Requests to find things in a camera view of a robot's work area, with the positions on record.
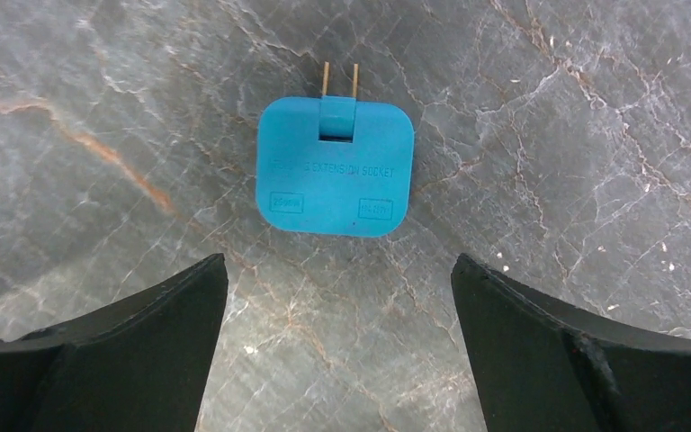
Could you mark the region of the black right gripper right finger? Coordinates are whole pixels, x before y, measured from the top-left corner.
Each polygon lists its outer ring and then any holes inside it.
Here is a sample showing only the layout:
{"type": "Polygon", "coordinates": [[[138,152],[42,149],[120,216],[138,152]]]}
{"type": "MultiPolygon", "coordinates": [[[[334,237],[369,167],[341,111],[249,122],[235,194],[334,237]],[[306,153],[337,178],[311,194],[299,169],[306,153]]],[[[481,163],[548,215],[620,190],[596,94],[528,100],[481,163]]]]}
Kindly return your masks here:
{"type": "Polygon", "coordinates": [[[691,431],[691,339],[582,310],[460,255],[454,305],[490,431],[691,431]]]}

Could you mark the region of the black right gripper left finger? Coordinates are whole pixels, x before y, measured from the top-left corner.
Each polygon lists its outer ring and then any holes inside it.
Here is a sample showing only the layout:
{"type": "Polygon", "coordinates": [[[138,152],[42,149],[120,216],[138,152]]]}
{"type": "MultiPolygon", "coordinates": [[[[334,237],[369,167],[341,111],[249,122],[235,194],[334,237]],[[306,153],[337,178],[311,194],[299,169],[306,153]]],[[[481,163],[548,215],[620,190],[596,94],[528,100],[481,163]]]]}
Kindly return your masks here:
{"type": "Polygon", "coordinates": [[[0,431],[192,431],[228,298],[213,254],[75,319],[0,339],[0,431]]]}

